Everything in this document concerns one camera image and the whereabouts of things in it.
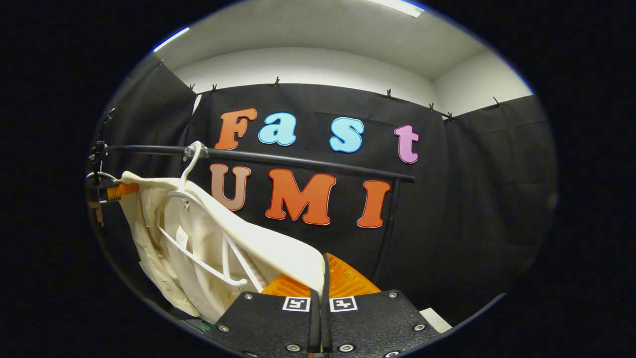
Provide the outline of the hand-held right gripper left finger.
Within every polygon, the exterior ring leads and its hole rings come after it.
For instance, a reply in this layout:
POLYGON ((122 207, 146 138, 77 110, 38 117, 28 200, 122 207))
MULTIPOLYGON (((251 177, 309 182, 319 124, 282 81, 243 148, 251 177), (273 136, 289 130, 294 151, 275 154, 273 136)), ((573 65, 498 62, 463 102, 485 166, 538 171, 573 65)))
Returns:
POLYGON ((242 292, 205 338, 257 358, 313 358, 321 353, 320 299, 286 275, 261 293, 242 292))

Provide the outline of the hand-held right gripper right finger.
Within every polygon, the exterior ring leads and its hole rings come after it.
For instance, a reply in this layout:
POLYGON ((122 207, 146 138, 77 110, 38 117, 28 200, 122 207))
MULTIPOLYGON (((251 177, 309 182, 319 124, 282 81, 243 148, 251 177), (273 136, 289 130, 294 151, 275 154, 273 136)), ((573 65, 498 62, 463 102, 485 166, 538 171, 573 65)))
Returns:
POLYGON ((324 254, 321 351, 327 358, 401 358, 438 339, 442 325, 399 290, 381 291, 332 254, 324 254))

